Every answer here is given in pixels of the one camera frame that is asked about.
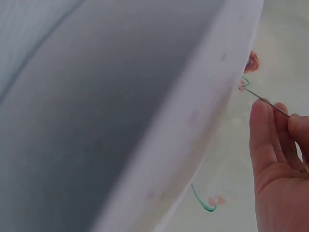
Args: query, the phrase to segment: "thread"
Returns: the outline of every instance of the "thread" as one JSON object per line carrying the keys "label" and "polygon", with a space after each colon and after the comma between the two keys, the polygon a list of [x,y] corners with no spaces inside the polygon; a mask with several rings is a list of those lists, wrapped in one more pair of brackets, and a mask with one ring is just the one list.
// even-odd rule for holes
{"label": "thread", "polygon": [[217,204],[214,206],[214,208],[211,208],[210,206],[206,205],[206,204],[199,198],[197,192],[196,192],[195,189],[194,189],[193,184],[191,184],[191,188],[192,188],[192,190],[193,190],[193,193],[194,193],[194,195],[195,195],[197,201],[200,203],[200,205],[201,205],[205,210],[207,210],[208,212],[213,212],[213,211],[215,211],[215,209],[217,208]]}

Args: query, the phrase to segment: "green thread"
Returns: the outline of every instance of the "green thread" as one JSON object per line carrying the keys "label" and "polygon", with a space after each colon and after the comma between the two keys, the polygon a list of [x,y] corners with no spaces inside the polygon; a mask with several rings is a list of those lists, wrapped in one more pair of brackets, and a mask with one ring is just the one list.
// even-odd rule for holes
{"label": "green thread", "polygon": [[246,77],[242,76],[241,78],[244,79],[247,82],[246,84],[243,84],[242,86],[247,87],[250,84],[250,81]]}
{"label": "green thread", "polygon": [[206,205],[206,204],[198,197],[197,192],[195,191],[195,189],[194,189],[194,187],[193,187],[193,184],[191,184],[191,187],[192,187],[192,190],[193,190],[193,193],[194,193],[195,197],[197,198],[197,201],[201,204],[201,206],[202,206],[205,210],[207,210],[207,211],[209,211],[209,212],[215,211],[215,209],[217,208],[217,204],[214,206],[214,208],[209,207],[208,205]]}

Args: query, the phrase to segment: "needle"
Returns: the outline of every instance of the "needle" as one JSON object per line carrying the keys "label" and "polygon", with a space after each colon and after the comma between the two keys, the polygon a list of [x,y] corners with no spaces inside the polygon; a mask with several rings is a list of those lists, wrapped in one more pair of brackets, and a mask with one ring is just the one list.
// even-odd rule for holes
{"label": "needle", "polygon": [[287,113],[285,113],[284,111],[282,111],[281,109],[279,109],[278,107],[274,106],[273,104],[271,104],[270,102],[266,101],[264,98],[262,98],[261,96],[257,95],[256,93],[252,92],[251,90],[248,90],[246,87],[244,87],[245,90],[247,90],[249,93],[253,94],[254,96],[258,97],[259,99],[261,99],[262,101],[266,102],[268,105],[271,105],[272,107],[274,107],[276,110],[280,111],[281,113],[283,113],[285,116],[289,117],[289,115]]}

